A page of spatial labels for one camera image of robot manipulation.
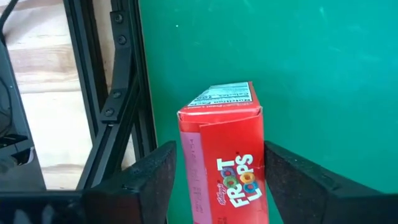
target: wooden surface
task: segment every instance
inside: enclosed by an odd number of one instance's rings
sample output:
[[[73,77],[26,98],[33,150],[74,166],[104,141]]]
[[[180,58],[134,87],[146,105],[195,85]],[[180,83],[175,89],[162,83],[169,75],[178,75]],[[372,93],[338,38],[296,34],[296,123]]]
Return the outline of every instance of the wooden surface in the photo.
[[[0,0],[0,12],[8,2]],[[110,86],[110,1],[93,2]],[[73,189],[91,139],[63,1],[21,0],[4,33],[47,187]],[[124,166],[134,161],[130,140]]]

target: red cereal box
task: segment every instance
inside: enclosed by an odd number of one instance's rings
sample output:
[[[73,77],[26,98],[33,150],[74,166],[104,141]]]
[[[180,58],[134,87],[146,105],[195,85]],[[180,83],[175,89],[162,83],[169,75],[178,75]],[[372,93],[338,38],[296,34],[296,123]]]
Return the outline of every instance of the red cereal box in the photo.
[[[262,107],[251,82],[215,85],[178,112],[194,224],[268,224]]]

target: froot loops logo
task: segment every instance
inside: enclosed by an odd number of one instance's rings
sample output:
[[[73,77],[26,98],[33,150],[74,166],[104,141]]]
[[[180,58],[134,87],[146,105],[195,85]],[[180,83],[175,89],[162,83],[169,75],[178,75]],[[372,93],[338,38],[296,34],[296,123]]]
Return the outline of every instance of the froot loops logo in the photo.
[[[252,163],[252,155],[236,156],[234,161],[217,159],[217,169],[221,172],[223,184],[227,188],[226,194],[235,208],[249,205],[262,195],[254,170],[248,167]]]

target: green backdrop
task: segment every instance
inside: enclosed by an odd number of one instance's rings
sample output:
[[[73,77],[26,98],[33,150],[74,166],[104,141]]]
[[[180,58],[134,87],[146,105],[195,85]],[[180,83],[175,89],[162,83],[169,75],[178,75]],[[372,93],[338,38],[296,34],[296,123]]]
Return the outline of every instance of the green backdrop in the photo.
[[[398,192],[398,1],[141,0],[159,144],[210,85],[252,80],[266,139]],[[182,150],[169,221],[192,223]],[[282,223],[270,200],[271,223]]]

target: white label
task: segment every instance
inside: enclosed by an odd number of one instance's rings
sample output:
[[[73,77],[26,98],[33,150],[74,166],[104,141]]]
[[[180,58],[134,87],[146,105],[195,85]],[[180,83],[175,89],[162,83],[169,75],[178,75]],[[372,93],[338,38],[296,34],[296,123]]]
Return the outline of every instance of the white label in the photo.
[[[188,106],[241,103],[252,101],[248,82],[211,86]]]

